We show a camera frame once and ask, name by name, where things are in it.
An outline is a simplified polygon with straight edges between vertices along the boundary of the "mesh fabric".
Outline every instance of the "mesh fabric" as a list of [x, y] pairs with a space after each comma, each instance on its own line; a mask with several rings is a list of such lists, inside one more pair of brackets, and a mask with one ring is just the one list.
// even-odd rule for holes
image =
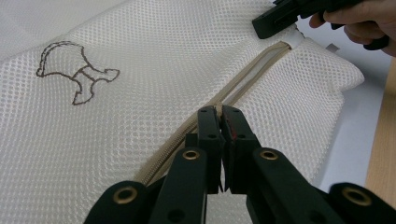
[[[0, 222], [81, 223], [260, 52], [269, 1], [131, 1], [0, 64]], [[235, 105], [263, 146], [308, 179], [323, 162], [350, 63], [306, 39]], [[249, 223], [243, 197], [210, 196], [208, 223]]]

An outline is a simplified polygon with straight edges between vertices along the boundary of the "printed cartoon animal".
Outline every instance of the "printed cartoon animal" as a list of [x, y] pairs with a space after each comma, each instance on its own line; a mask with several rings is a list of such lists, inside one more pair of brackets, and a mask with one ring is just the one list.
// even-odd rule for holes
[[62, 41], [48, 45], [41, 54], [38, 77], [61, 75], [77, 82], [73, 105], [82, 105], [94, 96], [93, 85], [100, 80], [111, 82], [120, 74], [117, 69], [95, 69], [84, 54], [84, 47], [79, 44]]

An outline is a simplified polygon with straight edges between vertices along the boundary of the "black handle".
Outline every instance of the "black handle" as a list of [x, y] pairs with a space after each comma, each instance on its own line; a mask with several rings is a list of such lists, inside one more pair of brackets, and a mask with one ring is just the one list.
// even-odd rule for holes
[[[340, 27], [343, 27], [344, 24], [335, 24], [332, 23], [332, 29], [336, 30]], [[363, 47], [367, 50], [378, 50], [378, 49], [383, 49], [385, 47], [387, 47], [389, 44], [389, 36], [384, 35], [379, 39], [375, 39], [373, 40], [373, 42], [369, 45], [363, 45]]]

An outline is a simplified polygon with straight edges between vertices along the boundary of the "wooden surface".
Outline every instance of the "wooden surface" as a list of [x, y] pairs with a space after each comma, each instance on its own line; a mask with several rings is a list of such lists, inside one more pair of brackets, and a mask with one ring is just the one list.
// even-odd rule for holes
[[390, 65], [366, 188], [396, 208], [396, 59]]

